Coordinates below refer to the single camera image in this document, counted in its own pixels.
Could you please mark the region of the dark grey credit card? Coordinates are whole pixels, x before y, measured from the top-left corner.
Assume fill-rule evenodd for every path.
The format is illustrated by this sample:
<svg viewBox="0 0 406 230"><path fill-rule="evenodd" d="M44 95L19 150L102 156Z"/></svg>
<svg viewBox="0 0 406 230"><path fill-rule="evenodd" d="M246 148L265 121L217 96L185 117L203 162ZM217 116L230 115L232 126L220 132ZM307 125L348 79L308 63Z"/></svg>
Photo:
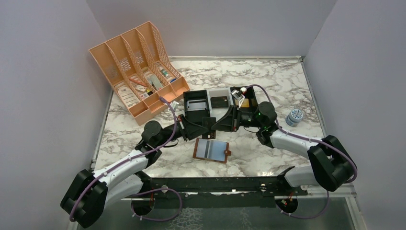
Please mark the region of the dark grey credit card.
<svg viewBox="0 0 406 230"><path fill-rule="evenodd" d="M216 122L215 117L203 117L202 126L208 129L206 133L202 134L203 139L215 139L216 131L212 129L212 125Z"/></svg>

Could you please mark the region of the brown leather card holder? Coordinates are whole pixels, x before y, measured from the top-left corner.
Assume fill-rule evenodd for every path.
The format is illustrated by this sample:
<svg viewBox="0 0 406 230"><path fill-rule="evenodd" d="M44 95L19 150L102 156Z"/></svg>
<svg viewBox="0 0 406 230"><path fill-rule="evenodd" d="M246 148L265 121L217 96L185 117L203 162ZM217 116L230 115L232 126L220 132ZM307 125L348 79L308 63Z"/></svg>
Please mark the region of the brown leather card holder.
<svg viewBox="0 0 406 230"><path fill-rule="evenodd" d="M229 143L214 139L197 138L193 151L193 158L227 163L227 158L232 154Z"/></svg>

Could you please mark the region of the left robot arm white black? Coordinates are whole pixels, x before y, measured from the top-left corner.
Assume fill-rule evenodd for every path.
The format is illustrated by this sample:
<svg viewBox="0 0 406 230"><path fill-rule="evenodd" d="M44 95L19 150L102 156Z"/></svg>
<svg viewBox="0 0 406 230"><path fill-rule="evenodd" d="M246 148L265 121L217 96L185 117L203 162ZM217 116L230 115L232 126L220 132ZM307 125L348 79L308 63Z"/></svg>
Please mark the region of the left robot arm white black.
<svg viewBox="0 0 406 230"><path fill-rule="evenodd" d="M73 222L87 228L94 224L105 208L129 195L148 195L150 183L137 176L161 156L161 148L172 140L193 140L209 129L189 121L184 115L163 128L158 121L150 120L144 126L142 139L124 158L94 172L77 173L60 206Z"/></svg>

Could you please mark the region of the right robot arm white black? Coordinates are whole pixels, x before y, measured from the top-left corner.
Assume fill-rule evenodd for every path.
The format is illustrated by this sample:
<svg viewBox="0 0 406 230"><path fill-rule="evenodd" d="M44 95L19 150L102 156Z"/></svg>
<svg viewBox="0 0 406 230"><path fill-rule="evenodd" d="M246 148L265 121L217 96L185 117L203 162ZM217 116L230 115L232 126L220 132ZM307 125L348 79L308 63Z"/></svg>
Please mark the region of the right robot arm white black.
<svg viewBox="0 0 406 230"><path fill-rule="evenodd" d="M256 127L256 136L262 145L287 150L310 161L309 166L289 169L280 176L276 188L282 195L288 195L302 185L319 185L334 192L357 176L354 161L335 136L319 139L283 130L270 102L261 102L254 112L241 111L231 105L212 125L213 130L223 132L236 132L239 127Z"/></svg>

